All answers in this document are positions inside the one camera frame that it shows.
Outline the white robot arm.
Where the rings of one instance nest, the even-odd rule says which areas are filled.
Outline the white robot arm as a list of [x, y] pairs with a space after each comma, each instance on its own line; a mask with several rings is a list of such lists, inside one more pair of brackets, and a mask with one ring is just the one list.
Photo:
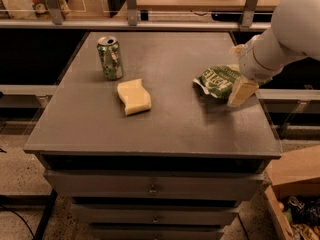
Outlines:
[[241, 76], [233, 84], [228, 105], [242, 105], [259, 83], [307, 57], [320, 60], [320, 0], [282, 0], [270, 27], [239, 46]]

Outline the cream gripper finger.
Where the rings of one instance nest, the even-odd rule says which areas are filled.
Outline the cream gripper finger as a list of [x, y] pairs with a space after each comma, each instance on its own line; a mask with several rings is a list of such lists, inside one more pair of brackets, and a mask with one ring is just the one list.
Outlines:
[[230, 107], [242, 105], [258, 88], [258, 83], [253, 80], [247, 79], [246, 77], [237, 78], [232, 86], [227, 105]]

